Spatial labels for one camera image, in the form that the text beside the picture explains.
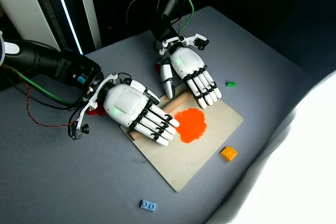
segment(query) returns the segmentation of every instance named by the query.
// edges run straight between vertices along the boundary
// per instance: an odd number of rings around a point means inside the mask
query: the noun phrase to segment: orange play dough
[[[204,113],[198,109],[189,108],[177,112],[174,117],[180,122],[180,126],[176,130],[184,143],[188,144],[199,139],[205,132],[207,125],[204,122]]]

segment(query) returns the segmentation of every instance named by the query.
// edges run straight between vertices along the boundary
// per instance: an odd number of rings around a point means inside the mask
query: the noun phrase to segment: wooden rolling pin
[[[193,96],[188,92],[184,91],[182,94],[180,94],[178,97],[176,97],[174,100],[172,100],[170,103],[168,103],[165,107],[163,107],[163,111],[167,114],[171,114],[174,110],[176,110],[180,105],[182,105],[184,102],[188,101],[189,99],[192,99]],[[143,136],[138,131],[131,131],[129,133],[131,136],[131,139],[136,141],[139,137]]]

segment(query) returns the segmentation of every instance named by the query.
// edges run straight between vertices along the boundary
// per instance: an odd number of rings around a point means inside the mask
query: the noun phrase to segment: robotic hand
[[[191,45],[204,50],[208,43],[209,40],[199,34],[188,38],[173,37],[162,42],[163,48],[159,54],[163,57],[158,63],[161,65],[161,79],[168,98],[175,96],[171,66],[189,86],[202,109],[206,109],[207,105],[213,105],[222,97],[219,88],[206,70],[207,65],[197,53],[185,47]],[[169,51],[169,57],[164,56],[166,51]]]
[[[160,102],[159,98],[144,85],[132,80],[131,76],[124,80],[119,77],[120,84],[116,84],[118,77],[118,74],[113,73],[100,83],[78,120],[71,126],[70,137],[81,138],[82,131],[88,132],[88,125],[81,126],[85,111],[95,110],[97,100],[100,99],[104,110],[112,119],[167,146],[176,133],[174,127],[178,127],[179,122],[156,106]]]

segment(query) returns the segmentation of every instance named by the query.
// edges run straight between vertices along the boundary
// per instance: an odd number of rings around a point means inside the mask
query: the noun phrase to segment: red cable
[[[26,102],[26,108],[27,108],[27,113],[28,113],[28,115],[29,115],[29,117],[32,119],[32,121],[34,122],[34,123],[36,123],[36,124],[38,124],[38,125],[40,125],[40,126],[43,126],[43,127],[65,127],[65,126],[69,126],[69,125],[72,125],[72,124],[74,124],[74,122],[75,121],[72,121],[71,123],[67,123],[67,124],[60,124],[60,125],[46,125],[46,124],[43,124],[43,123],[39,123],[39,122],[37,122],[34,118],[33,118],[33,116],[31,115],[31,113],[30,113],[30,109],[29,109],[29,103],[30,103],[30,88],[29,88],[29,85],[28,85],[28,83],[25,81],[25,80],[23,80],[21,77],[20,77],[20,79],[22,80],[22,82],[26,85],[26,88],[27,88],[27,102]]]

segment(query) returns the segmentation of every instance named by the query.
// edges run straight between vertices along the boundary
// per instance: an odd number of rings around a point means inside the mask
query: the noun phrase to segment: cutting board
[[[161,100],[165,103],[167,99],[163,96]],[[175,191],[180,191],[188,183],[243,122],[243,118],[222,100],[202,110],[193,96],[185,92],[164,106],[163,110],[175,116],[189,108],[203,113],[206,123],[203,135],[190,143],[182,142],[177,133],[169,145],[163,147],[138,132],[128,133],[135,146]]]

